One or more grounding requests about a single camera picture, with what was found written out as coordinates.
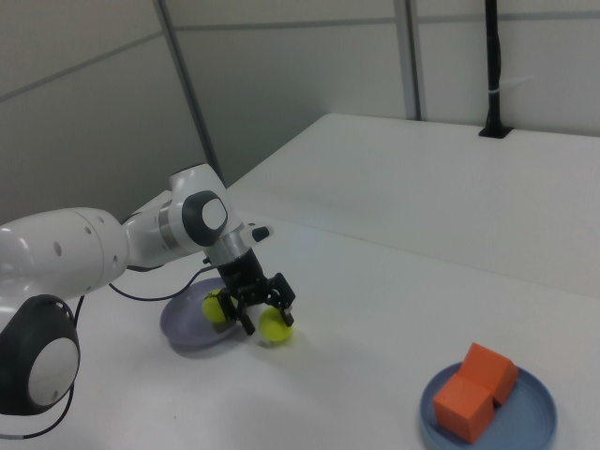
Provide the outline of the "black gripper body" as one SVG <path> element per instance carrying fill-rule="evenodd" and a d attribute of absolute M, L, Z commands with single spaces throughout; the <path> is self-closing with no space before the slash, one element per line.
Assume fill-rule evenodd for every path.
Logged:
<path fill-rule="evenodd" d="M 253 250 L 217 268 L 231 296 L 237 301 L 265 301 L 267 278 Z"/>

